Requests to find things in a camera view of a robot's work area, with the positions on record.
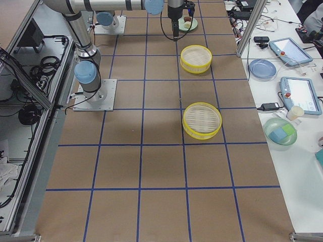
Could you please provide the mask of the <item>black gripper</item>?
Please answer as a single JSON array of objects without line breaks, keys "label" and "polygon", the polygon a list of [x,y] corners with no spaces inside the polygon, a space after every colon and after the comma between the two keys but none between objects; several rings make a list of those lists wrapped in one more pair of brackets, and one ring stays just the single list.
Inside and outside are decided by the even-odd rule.
[{"label": "black gripper", "polygon": [[182,17],[182,8],[173,8],[168,6],[168,18],[172,21],[173,41],[178,40],[179,19]]}]

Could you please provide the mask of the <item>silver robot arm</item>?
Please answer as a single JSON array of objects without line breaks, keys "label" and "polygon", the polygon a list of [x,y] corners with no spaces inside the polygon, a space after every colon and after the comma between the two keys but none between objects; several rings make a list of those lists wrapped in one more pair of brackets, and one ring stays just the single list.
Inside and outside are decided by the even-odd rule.
[{"label": "silver robot arm", "polygon": [[113,14],[114,11],[147,11],[158,15],[164,9],[164,1],[44,1],[53,11],[65,19],[67,28],[77,47],[76,53],[80,60],[92,62],[99,70],[100,53],[92,43],[90,34],[82,18],[82,12],[98,12]]},{"label": "silver robot arm", "polygon": [[96,11],[96,20],[105,29],[117,28],[119,26],[119,20],[113,11]]}]

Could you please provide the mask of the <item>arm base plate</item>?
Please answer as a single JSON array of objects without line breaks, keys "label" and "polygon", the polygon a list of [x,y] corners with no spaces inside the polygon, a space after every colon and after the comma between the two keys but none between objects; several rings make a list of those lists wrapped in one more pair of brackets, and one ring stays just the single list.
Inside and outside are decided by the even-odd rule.
[{"label": "arm base plate", "polygon": [[95,34],[97,35],[123,35],[126,26],[126,16],[115,15],[113,22],[109,26],[96,25]]},{"label": "arm base plate", "polygon": [[92,94],[83,92],[83,88],[79,84],[78,92],[82,94],[75,98],[76,105],[73,106],[74,111],[113,111],[114,101],[117,89],[117,79],[102,79],[101,88],[92,97]]}]

